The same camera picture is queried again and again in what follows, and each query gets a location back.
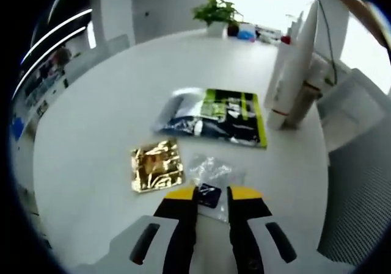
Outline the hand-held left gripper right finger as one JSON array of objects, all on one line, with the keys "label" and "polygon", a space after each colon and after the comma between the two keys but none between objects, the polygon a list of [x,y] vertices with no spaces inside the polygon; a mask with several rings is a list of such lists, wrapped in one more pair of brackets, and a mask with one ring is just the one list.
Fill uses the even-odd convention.
[{"label": "hand-held left gripper right finger", "polygon": [[229,186],[228,222],[238,273],[311,273],[311,249],[288,220],[272,215],[259,191]]}]

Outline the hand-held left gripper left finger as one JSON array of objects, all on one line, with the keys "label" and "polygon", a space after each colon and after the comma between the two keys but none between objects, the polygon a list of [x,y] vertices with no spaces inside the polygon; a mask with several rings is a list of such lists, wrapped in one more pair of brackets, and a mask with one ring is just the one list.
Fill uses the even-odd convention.
[{"label": "hand-held left gripper left finger", "polygon": [[196,243],[197,192],[169,192],[152,216],[143,215],[109,246],[107,273],[188,273]]}]

